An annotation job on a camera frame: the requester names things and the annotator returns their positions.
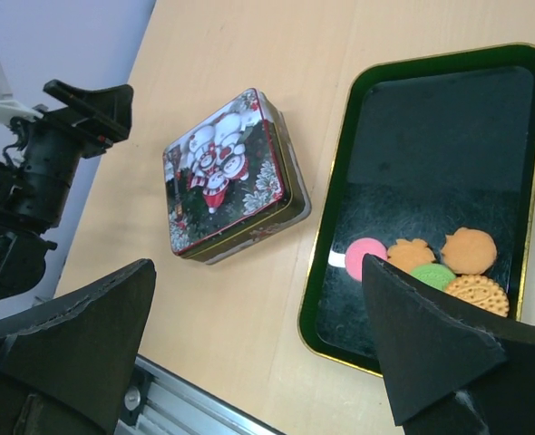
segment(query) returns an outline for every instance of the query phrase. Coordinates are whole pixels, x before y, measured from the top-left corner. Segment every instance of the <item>tray rim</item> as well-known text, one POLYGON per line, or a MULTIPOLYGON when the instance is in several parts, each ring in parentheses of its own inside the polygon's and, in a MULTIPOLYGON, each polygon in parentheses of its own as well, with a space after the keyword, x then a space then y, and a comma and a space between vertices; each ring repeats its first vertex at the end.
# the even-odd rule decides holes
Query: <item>tray rim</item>
MULTIPOLYGON (((348 92, 346 93, 346 96, 345 96, 344 114, 343 114, 342 120, 340 122, 340 130, 339 130, 339 132, 338 132, 338 134, 336 136, 336 146, 335 146, 334 155, 333 155, 333 158, 332 158, 332 165, 330 167, 330 172, 328 173, 326 194, 324 195, 324 201, 323 201, 322 209, 320 210, 320 215, 319 215, 319 218, 318 218, 316 234, 315 234, 315 237, 314 237, 314 241, 312 243, 312 248, 310 249, 310 257, 308 259, 308 268, 307 268, 307 271, 306 271, 306 277, 304 278, 304 290, 303 290, 303 293, 302 293, 302 299, 300 301, 300 304, 299 304, 299 307, 298 307, 298 311, 297 311, 297 333, 298 333, 298 335, 300 337, 300 341, 314 355, 326 358, 327 360, 334 361, 336 363, 341 363, 341 364, 346 365, 348 367, 352 367, 354 369, 357 369, 360 372, 366 372, 368 374, 372 374, 373 376, 377 376, 377 377, 383 378, 383 375, 381 373, 379 373, 379 372, 376 372, 375 370, 366 369, 365 367, 361 367, 360 365, 354 364, 352 362, 341 360, 339 358, 336 358, 335 356, 332 356, 332 355, 329 355, 329 354, 326 354, 326 353, 322 353, 322 352, 319 352, 319 351, 316 351, 315 349, 313 349, 307 343, 306 338, 302 334, 302 326, 301 326, 301 320, 300 320, 301 316, 302 316, 304 302, 305 302, 305 299, 306 299, 307 284, 308 284, 309 277, 310 277, 310 275, 312 273, 312 268, 313 268, 313 265, 314 265, 314 258, 316 256, 316 245, 317 245, 318 239, 320 237, 320 230, 321 230, 321 226, 322 226, 322 219, 324 217, 324 210, 325 210, 325 207, 326 207, 326 200, 328 198, 328 195, 330 194, 330 181, 332 179, 332 175, 334 174, 334 169, 335 169, 335 166, 336 166, 336 157, 337 157, 337 154, 338 154, 338 149, 340 147, 340 138, 342 136, 342 132, 343 132, 344 125, 345 125, 345 118, 346 118, 346 114, 347 114, 348 103, 349 103, 350 96, 352 94, 352 90, 354 89, 356 82, 364 74, 372 71, 373 69, 380 68, 380 67, 385 67, 385 66, 388 66, 388 65, 393 65, 393 64, 396 64, 396 63, 407 63, 407 62, 412 62, 412 61, 423 61, 423 60, 433 59, 433 58, 436 58, 436 57, 446 57, 446 56, 451 56, 451 55, 456 55, 456 54, 463 54, 463 53, 482 52, 482 51, 486 51, 486 50, 494 50, 494 49, 499 49, 499 48, 504 48, 504 47, 512 47, 512 46, 529 47, 529 48, 535 50, 535 43, 525 43, 525 42, 500 43, 500 44, 495 44, 495 45, 486 45, 486 46, 483 46, 483 47, 472 48, 472 49, 468 49, 468 50, 456 50, 456 51, 446 52, 446 53, 430 54, 430 55, 419 56, 419 57, 409 57, 409 58, 400 59, 400 60, 397 60, 397 61, 374 63, 374 64, 370 65, 369 67, 363 69, 350 82, 350 86, 348 87, 348 92)), ((523 257, 522 257, 523 267, 522 267, 521 273, 520 273, 520 290, 518 292, 518 306, 516 308, 516 314, 515 314, 515 320, 516 321, 519 321, 521 319, 521 312, 522 312, 522 307, 523 307, 523 298, 524 298, 524 294, 525 294, 525 288, 524 287, 525 287, 525 280, 526 280, 526 276, 527 276, 528 259, 529 259, 529 256, 530 256, 530 241, 531 241, 531 229, 532 229, 532 224, 533 224, 534 208, 535 208, 535 159, 533 161, 533 173, 532 173, 532 178, 531 178, 531 193, 530 193, 530 209, 529 209, 529 212, 528 212, 528 223, 527 223, 527 226, 526 226, 526 238, 525 238, 525 243, 524 243, 524 248, 523 248, 523 257)))

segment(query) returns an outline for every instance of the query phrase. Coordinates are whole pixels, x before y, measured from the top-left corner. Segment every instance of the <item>table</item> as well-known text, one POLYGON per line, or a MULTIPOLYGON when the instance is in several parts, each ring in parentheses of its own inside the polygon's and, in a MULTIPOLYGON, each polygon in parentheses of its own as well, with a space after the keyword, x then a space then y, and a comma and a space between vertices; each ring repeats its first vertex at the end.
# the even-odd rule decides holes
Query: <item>table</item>
MULTIPOLYGON (((297 312, 351 81, 376 63, 535 44, 527 0, 159 0, 58 294, 139 257, 158 272, 140 353, 290 434, 391 434, 381 379, 311 353, 297 312), (256 86, 285 113, 314 211, 216 266, 170 252, 161 153, 256 86)), ((522 320, 535 324, 535 215, 522 320)))

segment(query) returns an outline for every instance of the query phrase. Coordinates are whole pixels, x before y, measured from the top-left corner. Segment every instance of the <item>christmas tin box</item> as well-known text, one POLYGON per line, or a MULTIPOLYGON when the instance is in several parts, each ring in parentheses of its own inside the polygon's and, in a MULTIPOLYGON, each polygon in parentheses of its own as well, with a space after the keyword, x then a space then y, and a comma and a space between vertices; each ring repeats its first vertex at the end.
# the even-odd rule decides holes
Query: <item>christmas tin box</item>
POLYGON ((163 153, 170 246, 206 264, 307 217, 284 117, 248 89, 163 153))

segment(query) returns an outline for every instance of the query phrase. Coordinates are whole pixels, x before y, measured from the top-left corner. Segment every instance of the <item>green cookie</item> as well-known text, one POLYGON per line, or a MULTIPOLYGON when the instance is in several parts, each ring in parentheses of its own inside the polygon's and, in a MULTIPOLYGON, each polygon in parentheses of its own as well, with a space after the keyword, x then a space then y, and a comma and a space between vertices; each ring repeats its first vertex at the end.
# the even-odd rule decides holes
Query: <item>green cookie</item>
POLYGON ((457 277, 448 267, 433 263, 416 267, 411 272, 411 276, 441 291, 457 277))

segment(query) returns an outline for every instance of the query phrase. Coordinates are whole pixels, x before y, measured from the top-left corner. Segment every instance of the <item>pink cookie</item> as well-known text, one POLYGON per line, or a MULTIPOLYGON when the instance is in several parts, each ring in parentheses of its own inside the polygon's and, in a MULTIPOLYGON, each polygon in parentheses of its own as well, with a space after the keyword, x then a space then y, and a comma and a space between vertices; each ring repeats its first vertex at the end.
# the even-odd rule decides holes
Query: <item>pink cookie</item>
POLYGON ((362 260, 365 254, 378 256, 386 259, 386 248, 375 238, 359 238, 350 244, 346 250, 345 266, 346 272, 356 281, 362 281, 362 260))

